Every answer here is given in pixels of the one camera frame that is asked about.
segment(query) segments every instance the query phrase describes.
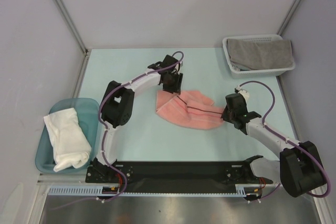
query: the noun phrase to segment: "pink towel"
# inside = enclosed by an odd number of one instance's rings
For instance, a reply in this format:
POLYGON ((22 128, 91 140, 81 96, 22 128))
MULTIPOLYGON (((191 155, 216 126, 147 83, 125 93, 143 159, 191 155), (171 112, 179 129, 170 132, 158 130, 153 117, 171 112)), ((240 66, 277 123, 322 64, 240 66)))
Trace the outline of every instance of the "pink towel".
POLYGON ((224 108, 212 106, 214 101, 199 91, 171 94, 159 90, 156 94, 156 113, 163 119, 182 127, 209 130, 221 126, 224 108))

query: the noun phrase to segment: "white basket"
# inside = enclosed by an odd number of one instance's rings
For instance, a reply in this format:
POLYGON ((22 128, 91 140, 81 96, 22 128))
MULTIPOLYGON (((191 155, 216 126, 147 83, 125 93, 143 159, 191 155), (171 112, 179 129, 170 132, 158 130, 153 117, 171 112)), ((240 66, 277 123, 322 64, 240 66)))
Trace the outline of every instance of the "white basket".
POLYGON ((234 79, 240 78, 249 78, 249 77, 257 77, 257 76, 279 76, 282 73, 293 70, 295 68, 295 63, 290 68, 279 68, 279 69, 269 69, 269 70, 250 70, 250 71, 236 71, 231 65, 230 56, 227 50, 227 40, 228 39, 241 39, 244 41, 251 42, 267 42, 274 40, 281 40, 282 37, 277 34, 266 34, 266 35, 248 35, 248 36, 234 36, 234 37, 226 37, 223 39, 223 49, 226 61, 230 67, 232 77, 234 79))

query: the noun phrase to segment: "white towel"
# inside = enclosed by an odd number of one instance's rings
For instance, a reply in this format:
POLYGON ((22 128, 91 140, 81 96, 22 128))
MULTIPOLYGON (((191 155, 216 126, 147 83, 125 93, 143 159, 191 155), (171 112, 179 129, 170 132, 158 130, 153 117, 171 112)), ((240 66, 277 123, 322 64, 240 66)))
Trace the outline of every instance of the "white towel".
POLYGON ((49 114, 44 122, 54 148, 55 172, 70 166, 79 168, 89 160, 91 146, 79 127, 74 108, 49 114))

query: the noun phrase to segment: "teal plastic bin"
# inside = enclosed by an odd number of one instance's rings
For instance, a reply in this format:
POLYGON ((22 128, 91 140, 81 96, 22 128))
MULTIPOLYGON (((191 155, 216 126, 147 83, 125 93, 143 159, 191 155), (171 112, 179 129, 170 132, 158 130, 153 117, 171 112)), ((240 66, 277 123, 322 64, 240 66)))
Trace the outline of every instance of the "teal plastic bin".
MULTIPOLYGON (((69 167, 64 170, 60 170, 57 173, 74 173, 79 170, 85 169, 89 166, 90 161, 96 156, 99 141, 97 141, 97 132, 100 128, 98 122, 98 110, 99 104, 90 98, 73 98, 65 99, 56 103, 50 110, 49 114, 65 110, 69 108, 75 108, 77 111, 79 126, 81 127, 86 139, 91 145, 91 154, 88 162, 80 168, 69 167)), ((55 161, 53 155, 52 145, 50 143, 49 134, 47 128, 44 127, 40 143, 38 145, 35 165, 42 173, 55 173, 55 161)))

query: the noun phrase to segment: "wall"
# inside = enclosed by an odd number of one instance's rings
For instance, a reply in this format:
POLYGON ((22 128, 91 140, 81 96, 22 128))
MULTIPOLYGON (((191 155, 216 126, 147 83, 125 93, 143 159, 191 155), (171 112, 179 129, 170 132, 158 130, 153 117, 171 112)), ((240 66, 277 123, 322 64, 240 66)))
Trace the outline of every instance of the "wall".
POLYGON ((297 63, 282 76, 302 141, 316 144, 333 184, 336 209, 336 0, 303 0, 283 35, 297 63))
POLYGON ((43 116, 71 97, 82 58, 52 0, 0 0, 0 213, 22 182, 15 223, 34 200, 43 116))
POLYGON ((276 33, 293 0, 63 0, 89 48, 221 47, 276 33))

